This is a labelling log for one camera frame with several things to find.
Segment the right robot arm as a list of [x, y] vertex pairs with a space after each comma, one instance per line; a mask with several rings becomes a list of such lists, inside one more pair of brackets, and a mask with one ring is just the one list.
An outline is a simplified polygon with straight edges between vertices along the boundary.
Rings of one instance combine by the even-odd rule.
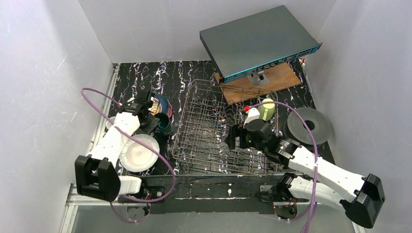
[[311, 182], [286, 173], [276, 185], [278, 191], [298, 199], [314, 199], [344, 211], [357, 225], [373, 228], [385, 202], [382, 181], [378, 176], [352, 173], [316, 157], [297, 141], [277, 136], [261, 119], [245, 125], [232, 125], [224, 141], [230, 150], [236, 147], [257, 149], [270, 161], [313, 178]]

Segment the pink mug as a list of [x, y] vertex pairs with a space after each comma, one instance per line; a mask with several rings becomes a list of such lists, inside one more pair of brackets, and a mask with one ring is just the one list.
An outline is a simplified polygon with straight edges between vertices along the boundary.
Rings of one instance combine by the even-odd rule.
[[113, 117], [111, 117], [109, 120], [107, 120], [106, 123], [105, 123], [105, 127], [106, 127], [107, 129], [110, 129], [110, 128], [112, 127], [115, 119], [116, 119], [116, 117], [113, 116]]

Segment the dark green mug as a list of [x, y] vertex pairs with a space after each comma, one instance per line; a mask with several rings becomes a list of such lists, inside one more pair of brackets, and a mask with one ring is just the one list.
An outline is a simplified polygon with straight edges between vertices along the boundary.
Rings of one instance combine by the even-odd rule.
[[165, 113], [158, 113], [155, 117], [159, 120], [155, 128], [155, 135], [169, 137], [172, 133], [172, 122]]

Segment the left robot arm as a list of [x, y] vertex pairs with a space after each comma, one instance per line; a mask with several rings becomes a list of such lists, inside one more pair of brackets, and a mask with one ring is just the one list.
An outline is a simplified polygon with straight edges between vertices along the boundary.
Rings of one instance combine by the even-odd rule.
[[119, 195], [137, 194], [141, 178], [119, 175], [116, 165], [131, 172], [142, 172], [158, 159], [159, 144], [150, 134], [155, 116], [150, 112], [155, 94], [143, 91], [122, 104], [104, 137], [88, 155], [75, 160], [77, 192], [80, 195], [114, 201]]

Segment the light green mug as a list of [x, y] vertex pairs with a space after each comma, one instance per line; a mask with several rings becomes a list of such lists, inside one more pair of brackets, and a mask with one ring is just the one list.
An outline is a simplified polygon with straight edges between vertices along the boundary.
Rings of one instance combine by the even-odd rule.
[[262, 104], [257, 107], [260, 113], [260, 119], [264, 121], [269, 121], [272, 119], [275, 112], [275, 104], [273, 102], [273, 99], [266, 98], [261, 102]]

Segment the patterned white bowl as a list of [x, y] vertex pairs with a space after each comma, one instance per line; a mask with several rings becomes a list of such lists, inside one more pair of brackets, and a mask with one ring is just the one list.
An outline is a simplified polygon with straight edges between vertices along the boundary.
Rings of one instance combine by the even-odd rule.
[[152, 115], [156, 115], [162, 111], [161, 104], [159, 100], [154, 97], [152, 97], [151, 100], [153, 103], [152, 106], [148, 108], [148, 110], [151, 112]]

